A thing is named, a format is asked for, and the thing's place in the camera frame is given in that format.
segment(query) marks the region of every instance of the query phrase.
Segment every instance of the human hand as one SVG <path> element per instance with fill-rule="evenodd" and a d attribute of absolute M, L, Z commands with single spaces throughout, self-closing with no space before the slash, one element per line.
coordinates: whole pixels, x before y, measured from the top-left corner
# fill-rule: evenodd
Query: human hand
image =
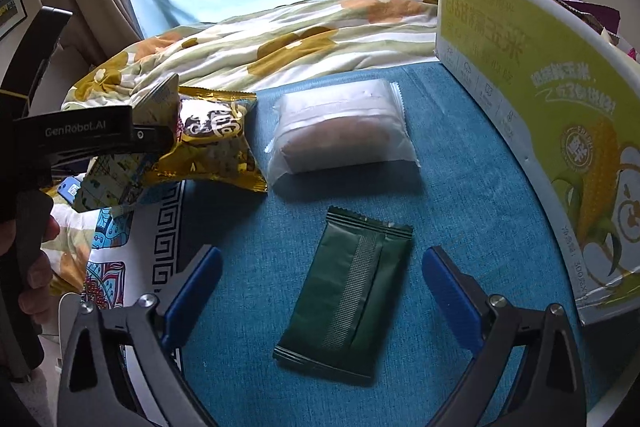
<path fill-rule="evenodd" d="M 43 241 L 55 239 L 60 233 L 60 226 L 56 220 L 49 216 L 47 229 Z M 5 254 L 15 239 L 15 220 L 0 223 L 0 255 Z M 49 319 L 54 300 L 49 295 L 49 282 L 53 277 L 53 270 L 47 255 L 41 251 L 40 256 L 31 265 L 27 272 L 29 287 L 18 296 L 20 309 L 31 315 L 37 324 L 44 324 Z"/>

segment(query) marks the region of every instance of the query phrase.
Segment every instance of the cardboard box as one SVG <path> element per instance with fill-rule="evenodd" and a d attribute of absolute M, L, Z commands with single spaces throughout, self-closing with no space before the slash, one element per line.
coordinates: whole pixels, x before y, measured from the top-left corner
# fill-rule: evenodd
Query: cardboard box
<path fill-rule="evenodd" d="M 529 178 L 580 320 L 640 307 L 640 65 L 558 0 L 438 0 L 438 15 L 438 57 Z"/>

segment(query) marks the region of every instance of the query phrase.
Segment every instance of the white translucent package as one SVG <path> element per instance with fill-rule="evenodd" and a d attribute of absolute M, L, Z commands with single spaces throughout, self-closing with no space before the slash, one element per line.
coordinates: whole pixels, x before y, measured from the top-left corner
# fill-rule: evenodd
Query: white translucent package
<path fill-rule="evenodd" d="M 267 181 L 283 174 L 347 165 L 407 160 L 418 164 L 404 122 L 400 87 L 363 80 L 283 95 Z"/>

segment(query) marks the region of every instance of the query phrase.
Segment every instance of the corn illustration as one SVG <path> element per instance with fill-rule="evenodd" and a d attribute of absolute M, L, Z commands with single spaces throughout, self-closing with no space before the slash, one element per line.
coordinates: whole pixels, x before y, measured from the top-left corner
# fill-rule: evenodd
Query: corn illustration
<path fill-rule="evenodd" d="M 616 130 L 608 118 L 600 118 L 591 130 L 593 160 L 583 177 L 582 201 L 576 228 L 580 247 L 584 247 L 591 229 L 607 213 L 616 195 L 620 158 Z"/>

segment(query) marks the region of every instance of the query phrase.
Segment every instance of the blue gripper pad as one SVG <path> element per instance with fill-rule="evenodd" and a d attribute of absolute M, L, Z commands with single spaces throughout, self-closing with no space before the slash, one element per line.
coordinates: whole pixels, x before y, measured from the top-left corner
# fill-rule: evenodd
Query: blue gripper pad
<path fill-rule="evenodd" d="M 422 276 L 458 344 L 476 356 L 484 345 L 480 314 L 433 247 L 422 257 Z"/>
<path fill-rule="evenodd" d="M 222 275 L 222 255 L 210 248 L 164 314 L 160 344 L 166 352 L 183 347 Z"/>

